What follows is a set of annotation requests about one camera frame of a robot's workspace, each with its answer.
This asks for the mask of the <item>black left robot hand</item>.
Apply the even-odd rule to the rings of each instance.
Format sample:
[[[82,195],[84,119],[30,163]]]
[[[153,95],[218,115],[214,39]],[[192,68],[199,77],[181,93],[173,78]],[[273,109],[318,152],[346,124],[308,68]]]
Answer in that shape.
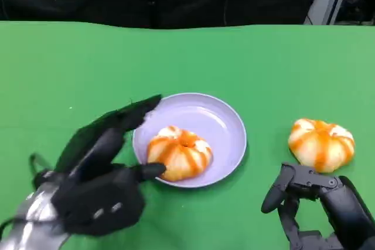
[[[64,148],[54,172],[59,187],[52,204],[69,234],[100,237],[136,224],[145,199],[143,181],[165,172],[161,163],[126,166],[113,163],[125,134],[144,123],[161,95],[110,111],[80,128]]]

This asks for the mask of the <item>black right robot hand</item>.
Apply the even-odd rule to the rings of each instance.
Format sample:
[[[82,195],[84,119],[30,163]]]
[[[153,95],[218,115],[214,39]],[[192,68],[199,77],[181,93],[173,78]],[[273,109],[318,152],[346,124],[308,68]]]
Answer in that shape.
[[[300,200],[319,200],[334,232],[301,231],[295,219]],[[346,176],[327,176],[309,166],[283,163],[261,206],[278,211],[290,249],[374,249],[374,218]]]

